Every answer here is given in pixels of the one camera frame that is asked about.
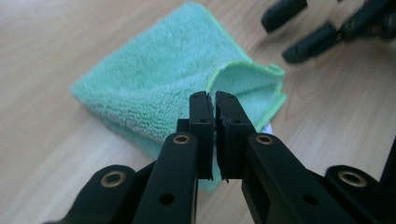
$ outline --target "circular hole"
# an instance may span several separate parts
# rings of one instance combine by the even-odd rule
[[[106,181],[108,183],[114,183],[114,182],[120,181],[120,179],[121,179],[121,176],[119,174],[113,174],[113,175],[109,175],[106,178]]]
[[[353,187],[363,188],[367,185],[367,181],[363,177],[350,171],[340,171],[338,177]]]
[[[305,194],[303,195],[304,202],[309,203],[311,205],[318,205],[319,200],[312,194]]]
[[[121,171],[112,171],[104,175],[101,184],[105,188],[114,188],[125,180],[125,173]]]
[[[259,135],[256,137],[256,141],[264,145],[271,145],[273,143],[273,139],[266,135]]]
[[[351,174],[345,174],[345,178],[348,181],[354,182],[354,183],[359,183],[359,179],[355,176],[355,175],[351,175]]]
[[[178,135],[174,137],[174,143],[186,144],[188,142],[190,142],[190,138],[187,135]]]
[[[170,193],[165,193],[160,196],[160,199],[158,200],[160,204],[162,205],[169,205],[175,201],[175,196]]]

